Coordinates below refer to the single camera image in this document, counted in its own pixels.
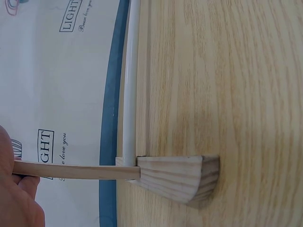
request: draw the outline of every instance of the white plastic tube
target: white plastic tube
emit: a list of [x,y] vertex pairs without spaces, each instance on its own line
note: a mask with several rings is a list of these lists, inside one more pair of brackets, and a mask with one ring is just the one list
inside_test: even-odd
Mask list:
[[136,165],[136,96],[140,1],[131,0],[125,60],[123,165]]

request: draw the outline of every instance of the wooden block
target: wooden block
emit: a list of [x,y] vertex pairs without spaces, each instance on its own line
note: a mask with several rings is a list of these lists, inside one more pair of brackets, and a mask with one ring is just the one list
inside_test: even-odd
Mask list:
[[[122,165],[122,158],[116,158]],[[151,192],[184,204],[203,201],[219,177],[218,156],[137,157],[141,178],[130,181]]]
[[15,160],[14,174],[67,179],[140,179],[140,167],[71,166]]

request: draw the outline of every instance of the hand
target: hand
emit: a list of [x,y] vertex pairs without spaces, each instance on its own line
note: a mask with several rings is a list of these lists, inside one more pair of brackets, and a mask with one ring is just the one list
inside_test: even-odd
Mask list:
[[40,178],[12,175],[13,167],[11,140],[0,126],[0,226],[44,227],[44,212],[35,202]]

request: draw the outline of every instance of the pine wood block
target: pine wood block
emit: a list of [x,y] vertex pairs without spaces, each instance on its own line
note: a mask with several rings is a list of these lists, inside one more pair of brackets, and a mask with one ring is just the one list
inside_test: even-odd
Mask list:
[[[122,165],[122,158],[116,158]],[[184,204],[204,201],[219,177],[218,156],[137,157],[139,180],[129,181],[151,192]]]

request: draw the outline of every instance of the blue stripe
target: blue stripe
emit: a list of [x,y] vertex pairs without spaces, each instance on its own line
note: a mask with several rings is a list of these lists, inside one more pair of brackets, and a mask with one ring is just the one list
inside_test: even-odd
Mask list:
[[[120,0],[111,44],[105,85],[100,141],[100,165],[115,165],[123,46],[129,0]],[[99,181],[101,227],[117,226],[116,181]]]

